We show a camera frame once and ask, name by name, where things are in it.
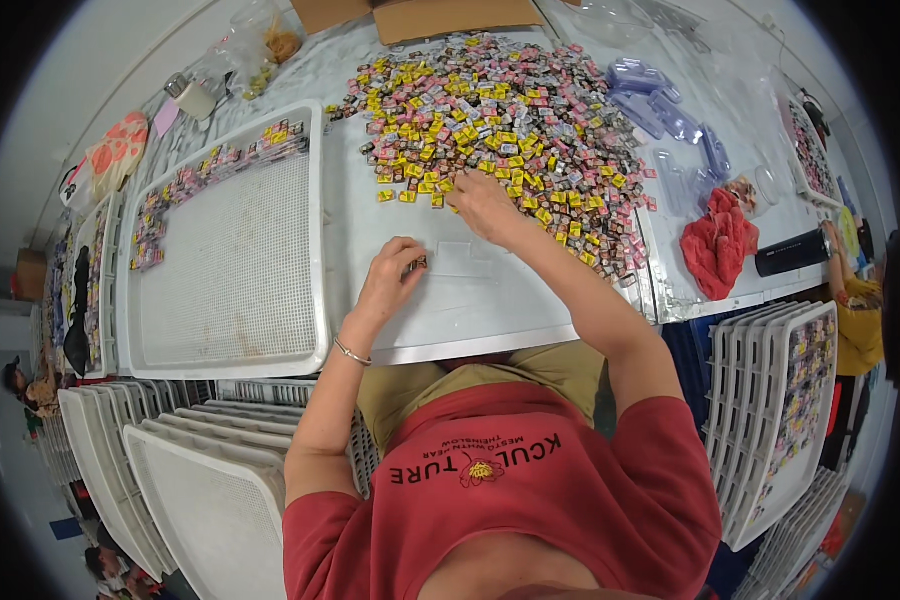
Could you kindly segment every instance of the person in red shirt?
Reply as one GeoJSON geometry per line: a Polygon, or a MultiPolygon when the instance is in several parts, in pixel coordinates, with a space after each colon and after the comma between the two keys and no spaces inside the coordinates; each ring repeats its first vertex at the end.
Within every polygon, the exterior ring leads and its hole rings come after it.
{"type": "Polygon", "coordinates": [[[720,510],[666,344],[494,179],[461,174],[447,202],[537,272],[580,341],[449,373],[366,369],[424,273],[404,274],[426,255],[419,243],[387,242],[287,453],[288,598],[693,598],[720,542],[720,510]],[[611,441],[592,428],[602,357],[618,418],[611,441]],[[383,455],[368,499],[346,453],[358,400],[383,455]]]}

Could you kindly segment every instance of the cardboard flap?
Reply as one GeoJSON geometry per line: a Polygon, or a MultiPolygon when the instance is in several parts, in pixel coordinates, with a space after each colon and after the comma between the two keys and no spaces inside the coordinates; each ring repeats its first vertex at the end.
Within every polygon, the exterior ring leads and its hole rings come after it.
{"type": "Polygon", "coordinates": [[[373,10],[371,0],[290,0],[307,34],[360,18],[373,10]]]}
{"type": "Polygon", "coordinates": [[[543,24],[530,0],[390,0],[377,3],[373,18],[384,45],[451,32],[543,24]]]}

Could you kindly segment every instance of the khaki pants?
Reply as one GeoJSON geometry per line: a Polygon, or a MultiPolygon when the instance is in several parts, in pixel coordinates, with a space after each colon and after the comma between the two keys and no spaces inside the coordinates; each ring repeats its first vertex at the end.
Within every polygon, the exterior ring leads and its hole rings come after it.
{"type": "Polygon", "coordinates": [[[373,366],[363,374],[357,405],[381,456],[397,427],[421,406],[487,383],[528,381],[550,388],[575,405],[592,427],[604,360],[577,340],[517,350],[505,365],[464,365],[450,373],[434,363],[373,366]]]}

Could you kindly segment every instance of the white thermos bottle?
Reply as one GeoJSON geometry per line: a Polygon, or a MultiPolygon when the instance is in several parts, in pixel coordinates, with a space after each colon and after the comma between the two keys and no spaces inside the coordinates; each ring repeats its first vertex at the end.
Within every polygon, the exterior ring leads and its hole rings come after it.
{"type": "Polygon", "coordinates": [[[163,89],[173,99],[180,111],[189,114],[197,121],[203,121],[213,113],[217,102],[196,81],[188,81],[182,73],[173,73],[167,79],[163,89]]]}

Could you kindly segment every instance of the pink paper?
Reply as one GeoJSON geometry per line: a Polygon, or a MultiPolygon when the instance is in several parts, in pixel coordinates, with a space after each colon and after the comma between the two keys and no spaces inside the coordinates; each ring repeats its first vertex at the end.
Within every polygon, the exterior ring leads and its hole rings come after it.
{"type": "Polygon", "coordinates": [[[156,126],[157,138],[163,138],[164,134],[170,130],[170,127],[174,125],[174,121],[177,119],[177,113],[179,112],[180,108],[174,103],[173,98],[168,98],[167,102],[163,102],[163,105],[160,106],[160,111],[153,117],[153,125],[156,126]]]}

